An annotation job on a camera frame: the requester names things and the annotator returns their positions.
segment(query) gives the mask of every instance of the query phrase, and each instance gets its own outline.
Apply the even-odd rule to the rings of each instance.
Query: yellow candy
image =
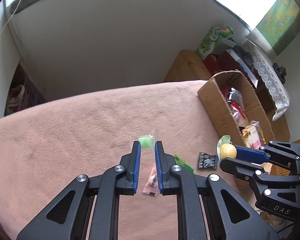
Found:
[[[234,145],[230,143],[225,143],[221,145],[220,148],[220,158],[221,160],[230,157],[232,159],[235,159],[237,157],[237,149],[234,147]]]

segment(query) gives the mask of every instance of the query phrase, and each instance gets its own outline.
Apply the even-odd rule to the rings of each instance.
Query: yellow and green painting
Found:
[[[294,0],[276,0],[257,29],[279,55],[300,31],[299,6]]]

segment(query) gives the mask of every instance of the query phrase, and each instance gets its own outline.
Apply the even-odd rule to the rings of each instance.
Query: pink blanket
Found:
[[[0,222],[11,239],[77,175],[118,164],[133,136],[158,128],[165,152],[194,168],[199,152],[215,154],[218,135],[197,96],[204,83],[100,91],[0,119]],[[141,193],[153,164],[143,149],[138,192],[120,198],[120,240],[177,239],[176,197]],[[237,190],[231,175],[218,173]]]

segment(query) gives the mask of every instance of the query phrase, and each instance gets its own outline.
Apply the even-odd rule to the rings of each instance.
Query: white wall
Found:
[[[237,42],[249,33],[212,0],[39,0],[13,24],[47,100],[163,82],[212,26],[231,26]]]
[[[290,131],[290,141],[300,139],[300,36],[274,60],[287,69],[285,87],[290,95],[290,105],[285,113]]]
[[[0,32],[7,22],[3,2],[0,3]],[[0,118],[4,115],[5,104],[13,74],[20,55],[6,26],[0,35]]]

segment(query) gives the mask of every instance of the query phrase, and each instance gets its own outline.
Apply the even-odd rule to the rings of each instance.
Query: white lace cloth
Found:
[[[246,41],[242,47],[245,51],[251,53],[254,62],[253,65],[258,70],[260,77],[275,102],[276,111],[272,120],[276,121],[289,106],[289,94],[272,68],[271,60],[250,41]]]

